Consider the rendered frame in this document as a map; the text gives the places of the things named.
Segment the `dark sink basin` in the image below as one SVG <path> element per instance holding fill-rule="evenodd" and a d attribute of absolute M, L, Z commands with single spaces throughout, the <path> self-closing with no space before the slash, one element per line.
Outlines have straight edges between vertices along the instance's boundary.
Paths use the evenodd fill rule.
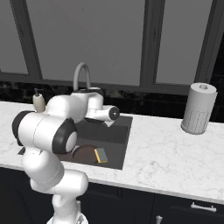
<path fill-rule="evenodd" d="M 17 143 L 23 147 L 22 164 L 26 171 L 54 168 L 60 161 L 58 154 L 73 152 L 83 144 L 103 148 L 108 162 L 90 164 L 112 169 L 122 169 L 130 136 L 132 118 L 122 116 L 107 128 L 103 121 L 84 119 L 76 122 L 34 111 L 23 111 L 12 123 L 12 132 Z"/>

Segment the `yellow and grey sponge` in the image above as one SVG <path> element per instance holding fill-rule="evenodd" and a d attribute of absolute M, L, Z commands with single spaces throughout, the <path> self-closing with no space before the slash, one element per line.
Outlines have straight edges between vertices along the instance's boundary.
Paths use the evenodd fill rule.
<path fill-rule="evenodd" d="M 94 154 L 96 156 L 98 163 L 107 163 L 108 162 L 106 152 L 103 148 L 96 148 L 94 150 Z"/>

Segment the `grey curved tap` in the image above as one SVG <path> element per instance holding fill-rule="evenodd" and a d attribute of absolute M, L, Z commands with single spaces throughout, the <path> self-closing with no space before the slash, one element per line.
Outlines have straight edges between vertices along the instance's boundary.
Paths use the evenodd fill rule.
<path fill-rule="evenodd" d="M 81 70 L 84 70 L 85 75 L 86 75 L 86 85 L 87 88 L 91 87 L 91 82 L 90 82 L 90 71 L 89 71 L 89 67 L 85 62 L 81 62 L 74 71 L 74 75 L 73 75 L 73 91 L 78 90 L 79 88 L 79 76 L 81 73 Z"/>

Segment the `beige soap dispenser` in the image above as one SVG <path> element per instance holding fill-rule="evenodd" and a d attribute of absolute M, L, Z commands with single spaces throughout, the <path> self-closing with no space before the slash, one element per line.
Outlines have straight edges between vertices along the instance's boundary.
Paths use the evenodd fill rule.
<path fill-rule="evenodd" d="M 34 89 L 35 94 L 32 97 L 33 107 L 38 113 L 42 113 L 46 110 L 46 102 L 43 95 L 39 92 L 39 89 Z"/>

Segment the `dark cupboard door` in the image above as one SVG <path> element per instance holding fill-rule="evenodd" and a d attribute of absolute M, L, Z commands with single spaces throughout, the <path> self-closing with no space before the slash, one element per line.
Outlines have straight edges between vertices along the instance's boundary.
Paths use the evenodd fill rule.
<path fill-rule="evenodd" d="M 154 194 L 90 183 L 78 198 L 89 224 L 150 224 Z"/>

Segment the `dark framed window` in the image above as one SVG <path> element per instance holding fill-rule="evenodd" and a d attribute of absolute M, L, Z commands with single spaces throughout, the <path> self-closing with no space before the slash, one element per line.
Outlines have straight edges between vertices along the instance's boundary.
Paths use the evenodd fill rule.
<path fill-rule="evenodd" d="M 0 0 L 0 81 L 187 95 L 223 33 L 224 0 Z"/>

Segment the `white paper towel roll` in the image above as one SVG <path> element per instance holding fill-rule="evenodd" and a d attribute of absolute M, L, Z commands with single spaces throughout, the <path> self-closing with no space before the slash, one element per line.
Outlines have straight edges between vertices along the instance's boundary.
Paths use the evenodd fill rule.
<path fill-rule="evenodd" d="M 193 83 L 185 107 L 181 128 L 192 135 L 202 135 L 207 130 L 214 103 L 217 97 L 216 87 L 207 83 Z"/>

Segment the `dark drawer front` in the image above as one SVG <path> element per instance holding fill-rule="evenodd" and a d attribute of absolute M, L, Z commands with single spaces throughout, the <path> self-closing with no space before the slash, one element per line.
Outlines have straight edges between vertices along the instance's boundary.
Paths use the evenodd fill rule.
<path fill-rule="evenodd" d="M 217 208 L 216 213 L 191 209 L 191 204 Z M 156 217 L 163 217 L 161 224 L 224 224 L 224 205 L 156 194 L 153 202 L 150 224 L 156 224 Z"/>

